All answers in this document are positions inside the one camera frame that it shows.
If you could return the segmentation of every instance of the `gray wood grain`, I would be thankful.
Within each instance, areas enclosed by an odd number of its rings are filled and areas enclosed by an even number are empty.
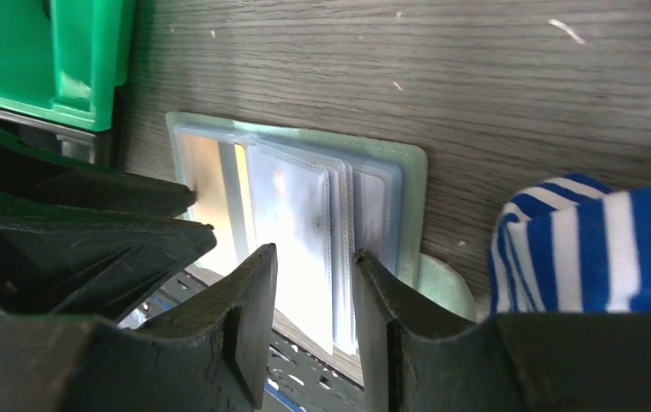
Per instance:
[[[173,179],[170,111],[419,145],[423,251],[464,276],[481,314],[511,193],[572,172],[651,183],[651,0],[138,3],[129,171]]]

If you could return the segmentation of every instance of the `blue and white striped fabric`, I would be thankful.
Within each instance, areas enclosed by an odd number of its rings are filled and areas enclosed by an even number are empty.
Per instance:
[[[504,206],[489,250],[491,312],[651,312],[651,186],[584,175]]]

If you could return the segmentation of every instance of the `green plastic object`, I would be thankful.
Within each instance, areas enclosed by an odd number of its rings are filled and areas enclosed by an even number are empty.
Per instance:
[[[0,108],[111,128],[135,0],[0,0]]]

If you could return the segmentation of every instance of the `white speck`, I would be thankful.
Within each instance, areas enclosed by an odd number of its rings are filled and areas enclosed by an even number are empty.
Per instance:
[[[328,380],[325,378],[320,379],[320,382],[318,382],[321,388],[323,388],[325,391],[330,391],[330,386],[328,386]]]
[[[69,76],[64,71],[60,73],[60,87],[71,97],[87,99],[91,94],[90,86],[73,76]]]
[[[300,378],[298,378],[297,376],[292,376],[292,375],[287,375],[287,376],[289,376],[290,379],[294,380],[295,382],[297,382],[297,383],[301,384],[302,386],[304,386],[304,382],[302,380],[300,380]]]
[[[560,20],[555,20],[555,19],[550,19],[547,21],[548,24],[552,24],[553,26],[557,28],[562,28],[567,34],[570,35],[570,37],[573,38],[573,40],[576,41],[576,43],[584,45],[585,40],[582,39],[582,37],[578,36],[577,33],[575,33],[575,30],[570,28],[567,24],[561,22]]]
[[[274,382],[272,379],[267,378],[267,383],[274,388],[275,391],[280,390],[280,386],[277,385],[277,382]]]
[[[274,354],[274,356],[277,356],[277,357],[281,358],[284,361],[290,362],[290,358],[284,356],[279,350],[277,350],[277,349],[270,346],[269,351],[272,352],[272,354]]]

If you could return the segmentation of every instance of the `black plastic part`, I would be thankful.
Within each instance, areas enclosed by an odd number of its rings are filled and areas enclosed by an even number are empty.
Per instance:
[[[135,331],[91,317],[0,317],[0,410],[259,409],[276,270],[264,245]]]
[[[174,217],[196,200],[184,185],[30,148],[0,128],[0,191],[35,202]]]
[[[171,310],[204,289],[206,285],[188,273],[180,273],[138,306],[148,317]],[[284,398],[308,412],[365,411],[363,388],[317,359],[287,337],[272,331],[267,376]],[[265,394],[263,410],[287,409]]]
[[[58,140],[57,153],[105,167],[116,166],[123,115],[124,107],[118,93],[113,95],[111,128],[103,131],[77,129],[66,124],[54,123],[0,108],[0,120],[7,124],[17,124],[51,133],[52,138]]]
[[[210,226],[0,191],[0,312],[120,320],[215,245]]]
[[[474,325],[360,252],[371,412],[651,410],[651,315],[505,314]]]

